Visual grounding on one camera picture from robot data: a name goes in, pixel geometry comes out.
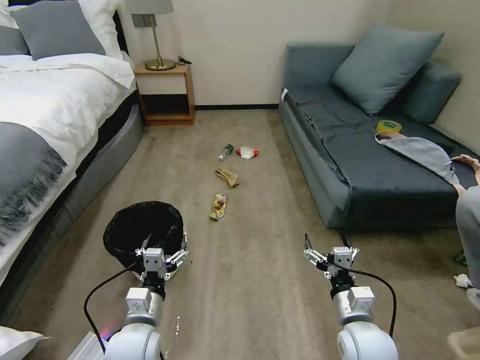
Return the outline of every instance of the wall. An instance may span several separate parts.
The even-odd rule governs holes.
[[[393,0],[387,22],[412,30],[445,32],[433,58],[463,79],[435,127],[480,153],[480,1]]]
[[[385,22],[390,2],[173,0],[173,13],[157,15],[160,52],[193,62],[197,105],[278,103],[287,42],[354,42]],[[135,29],[123,9],[120,16],[133,61],[154,58],[152,31]]]

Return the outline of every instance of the beige carpet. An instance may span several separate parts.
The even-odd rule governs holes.
[[[260,155],[220,163],[225,143],[255,147]],[[240,185],[230,189],[216,177],[220,165],[238,174]],[[209,219],[215,192],[228,196],[219,222]],[[159,330],[168,359],[340,358],[330,284],[303,258],[304,233],[322,252],[341,242],[322,224],[278,111],[249,110],[202,111],[193,127],[145,131],[128,164],[57,244],[19,303],[10,326],[51,337],[29,359],[66,359],[87,333],[85,296],[121,269],[104,250],[104,228],[116,211],[147,200],[173,204],[189,233],[189,264],[166,287]],[[397,291],[400,357],[452,359],[447,335],[480,325],[452,280],[465,271],[452,262],[461,248],[457,233],[351,238],[360,248],[355,267],[384,277]],[[357,282],[372,286],[376,323],[387,330],[390,293],[375,280]],[[92,298],[99,328],[121,322],[124,297],[135,284],[126,274]]]

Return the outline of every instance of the white pillow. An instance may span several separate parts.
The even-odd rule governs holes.
[[[2,5],[0,5],[0,26],[13,29],[19,28],[15,19],[10,15],[6,8],[2,7]]]
[[[47,337],[36,332],[22,332],[0,326],[0,360],[22,360],[44,339]]]
[[[81,11],[109,57],[123,59],[113,16],[118,0],[78,0]]]

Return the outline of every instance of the throw pillow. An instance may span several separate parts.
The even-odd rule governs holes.
[[[33,60],[68,54],[106,54],[78,1],[39,1],[11,15]]]
[[[20,30],[0,25],[0,55],[27,55],[29,47]]]
[[[123,60],[117,39],[114,14],[119,6],[118,0],[78,0],[85,19],[93,33],[105,49],[107,56]]]
[[[29,47],[14,18],[0,9],[0,55],[27,55]]]
[[[44,339],[45,336],[36,332],[0,326],[0,360],[21,360]]]
[[[331,82],[367,115],[376,115],[425,64],[443,36],[373,25]]]

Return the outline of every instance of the baseboard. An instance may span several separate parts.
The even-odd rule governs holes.
[[[278,104],[196,105],[196,110],[261,110],[278,109]]]

